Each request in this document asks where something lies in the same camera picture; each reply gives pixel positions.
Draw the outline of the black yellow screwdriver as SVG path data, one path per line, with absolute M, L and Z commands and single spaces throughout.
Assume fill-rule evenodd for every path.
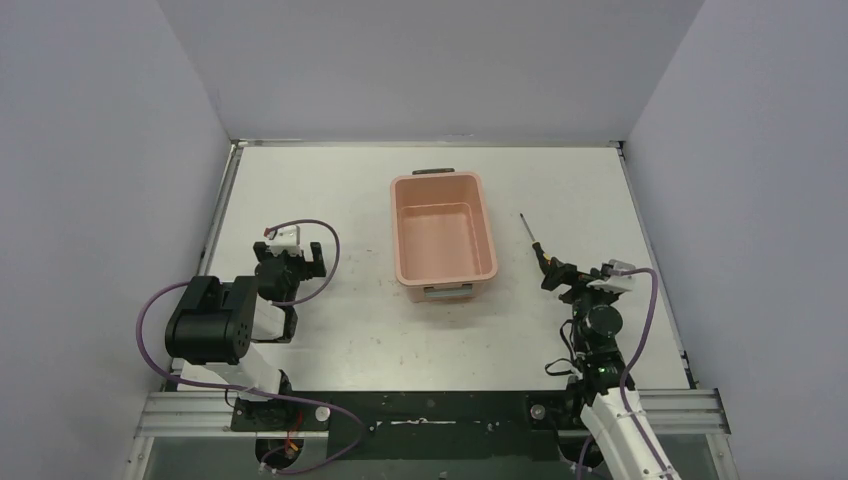
M 531 240 L 531 248 L 534 252 L 539 269 L 543 274 L 546 274 L 550 268 L 551 257 L 545 252 L 545 250 L 541 246 L 541 243 L 536 239 L 527 222 L 525 215 L 522 212 L 519 213 L 519 218 L 521 219 L 524 229 L 526 230 L 529 239 Z

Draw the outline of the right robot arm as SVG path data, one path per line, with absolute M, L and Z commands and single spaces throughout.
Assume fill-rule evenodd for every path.
M 589 431 L 575 461 L 581 476 L 591 446 L 599 449 L 602 462 L 615 479 L 678 479 L 679 472 L 663 450 L 632 377 L 653 326 L 659 297 L 659 276 L 650 267 L 635 267 L 611 260 L 588 272 L 555 257 L 542 256 L 541 288 L 568 290 L 559 296 L 571 307 L 570 332 L 563 338 L 570 355 L 567 362 L 577 375 L 576 393 L 563 401 L 565 419 Z M 646 319 L 637 347 L 626 360 L 616 336 L 624 324 L 615 302 L 633 289 L 634 277 L 650 278 Z

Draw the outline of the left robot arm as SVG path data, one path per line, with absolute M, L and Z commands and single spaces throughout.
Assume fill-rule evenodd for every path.
M 327 274 L 321 244 L 309 248 L 305 254 L 298 242 L 260 241 L 253 246 L 253 274 L 231 282 L 193 277 L 165 329 L 171 356 L 240 387 L 237 417 L 273 431 L 293 426 L 300 408 L 288 396 L 287 374 L 257 347 L 294 338 L 299 317 L 292 303 L 301 283 Z

